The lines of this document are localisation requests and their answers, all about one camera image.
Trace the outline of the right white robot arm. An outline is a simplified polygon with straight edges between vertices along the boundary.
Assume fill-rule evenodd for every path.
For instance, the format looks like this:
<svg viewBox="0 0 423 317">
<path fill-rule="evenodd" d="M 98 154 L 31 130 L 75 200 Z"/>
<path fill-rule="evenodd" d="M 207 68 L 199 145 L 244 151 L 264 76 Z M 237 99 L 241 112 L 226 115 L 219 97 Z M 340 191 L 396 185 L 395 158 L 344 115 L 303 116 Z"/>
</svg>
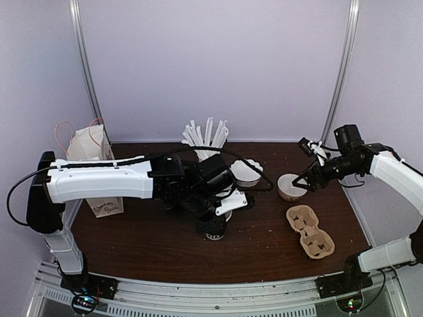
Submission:
<svg viewBox="0 0 423 317">
<path fill-rule="evenodd" d="M 328 158 L 328 150 L 320 141 L 302 138 L 299 148 L 315 162 L 304 170 L 292 185 L 307 191 L 326 188 L 331 180 L 345 176 L 371 175 L 401 194 L 419 213 L 422 213 L 422 173 L 407 164 L 397 152 L 380 143 L 366 144 L 357 125 L 343 125 L 334 130 L 339 156 Z M 422 263 L 422 225 L 404 238 L 392 240 L 353 256 L 351 267 L 339 277 L 343 291 L 353 291 L 364 281 L 364 274 L 371 271 Z"/>
</svg>

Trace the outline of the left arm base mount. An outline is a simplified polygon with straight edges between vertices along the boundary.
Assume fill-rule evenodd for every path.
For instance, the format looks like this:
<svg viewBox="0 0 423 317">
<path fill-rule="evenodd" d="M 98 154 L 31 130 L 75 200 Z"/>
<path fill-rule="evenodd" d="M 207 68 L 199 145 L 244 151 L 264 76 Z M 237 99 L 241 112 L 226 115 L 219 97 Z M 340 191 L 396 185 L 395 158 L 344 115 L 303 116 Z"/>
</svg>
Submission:
<svg viewBox="0 0 423 317">
<path fill-rule="evenodd" d="M 118 280 L 87 273 L 68 275 L 58 270 L 61 275 L 61 287 L 72 293 L 86 294 L 100 299 L 113 300 L 118 288 Z"/>
</svg>

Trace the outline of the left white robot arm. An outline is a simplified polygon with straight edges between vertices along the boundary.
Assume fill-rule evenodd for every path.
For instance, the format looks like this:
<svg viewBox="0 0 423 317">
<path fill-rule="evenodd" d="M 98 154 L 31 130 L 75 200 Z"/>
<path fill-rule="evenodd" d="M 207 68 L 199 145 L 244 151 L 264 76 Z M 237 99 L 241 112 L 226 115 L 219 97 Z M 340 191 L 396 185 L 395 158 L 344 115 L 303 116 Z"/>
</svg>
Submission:
<svg viewBox="0 0 423 317">
<path fill-rule="evenodd" d="M 197 164 L 175 154 L 71 162 L 44 153 L 30 186 L 26 221 L 44 236 L 62 272 L 80 293 L 91 292 L 95 279 L 86 272 L 83 253 L 61 214 L 67 201 L 106 197 L 160 199 L 165 207 L 191 213 L 212 239 L 224 235 L 228 215 L 245 204 L 220 155 Z"/>
</svg>

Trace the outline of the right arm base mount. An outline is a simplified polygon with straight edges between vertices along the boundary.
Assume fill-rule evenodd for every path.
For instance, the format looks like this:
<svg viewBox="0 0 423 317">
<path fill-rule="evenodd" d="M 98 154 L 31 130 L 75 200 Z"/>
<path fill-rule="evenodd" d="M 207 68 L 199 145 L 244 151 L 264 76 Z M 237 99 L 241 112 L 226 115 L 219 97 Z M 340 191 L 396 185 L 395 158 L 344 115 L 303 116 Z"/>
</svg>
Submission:
<svg viewBox="0 0 423 317">
<path fill-rule="evenodd" d="M 361 275 L 355 279 L 349 278 L 345 273 L 338 273 L 329 276 L 319 276 L 315 280 L 317 290 L 321 299 L 338 297 L 348 293 L 371 287 L 373 281 L 369 275 Z"/>
</svg>

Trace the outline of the stack of paper cups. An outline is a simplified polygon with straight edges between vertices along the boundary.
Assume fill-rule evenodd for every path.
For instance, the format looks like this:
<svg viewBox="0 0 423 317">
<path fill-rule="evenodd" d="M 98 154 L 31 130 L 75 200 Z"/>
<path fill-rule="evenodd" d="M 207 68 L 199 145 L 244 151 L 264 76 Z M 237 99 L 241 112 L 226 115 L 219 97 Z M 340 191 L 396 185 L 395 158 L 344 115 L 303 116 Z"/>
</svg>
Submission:
<svg viewBox="0 0 423 317">
<path fill-rule="evenodd" d="M 205 234 L 206 238 L 212 241 L 221 240 L 228 225 L 229 220 L 232 217 L 232 212 L 225 213 L 223 215 L 215 215 L 208 221 L 202 221 L 200 228 L 202 233 Z"/>
</svg>

